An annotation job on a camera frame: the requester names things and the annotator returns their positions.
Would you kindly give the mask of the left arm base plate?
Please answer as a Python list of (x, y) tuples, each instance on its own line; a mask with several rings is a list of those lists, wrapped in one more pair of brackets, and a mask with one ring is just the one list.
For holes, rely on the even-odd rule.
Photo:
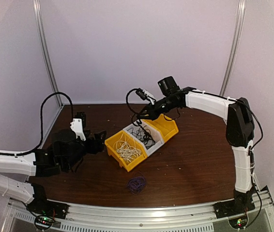
[(66, 219), (69, 205), (49, 200), (34, 199), (31, 203), (27, 204), (27, 208), (36, 214)]

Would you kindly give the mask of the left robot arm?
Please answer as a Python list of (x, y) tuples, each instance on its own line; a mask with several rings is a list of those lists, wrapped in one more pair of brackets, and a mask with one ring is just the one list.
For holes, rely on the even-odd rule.
[(40, 214), (46, 215), (51, 209), (44, 187), (7, 177), (7, 174), (24, 174), (34, 177), (50, 177), (60, 173), (75, 173), (86, 154), (97, 154), (104, 150), (107, 132), (85, 137), (72, 130), (61, 130), (53, 135), (52, 144), (46, 149), (13, 152), (0, 150), (0, 194), (32, 204)]

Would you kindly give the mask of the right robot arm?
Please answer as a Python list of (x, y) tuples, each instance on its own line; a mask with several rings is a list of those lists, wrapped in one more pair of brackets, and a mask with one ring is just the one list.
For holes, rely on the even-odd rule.
[(254, 119), (246, 98), (233, 99), (208, 93), (194, 87), (180, 88), (172, 76), (158, 82), (163, 98), (157, 100), (150, 92), (137, 88), (135, 93), (149, 101), (140, 112), (138, 119), (155, 120), (172, 109), (190, 108), (217, 116), (226, 123), (226, 140), (231, 146), (236, 182), (234, 200), (230, 209), (241, 213), (248, 207), (254, 192)]

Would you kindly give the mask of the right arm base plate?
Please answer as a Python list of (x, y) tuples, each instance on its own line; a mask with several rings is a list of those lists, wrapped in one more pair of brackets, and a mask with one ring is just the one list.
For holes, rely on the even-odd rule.
[(244, 205), (242, 202), (233, 199), (225, 202), (217, 202), (213, 205), (213, 208), (216, 218), (225, 218), (238, 214), (245, 214), (248, 211), (254, 210), (255, 204), (250, 201), (248, 204)]

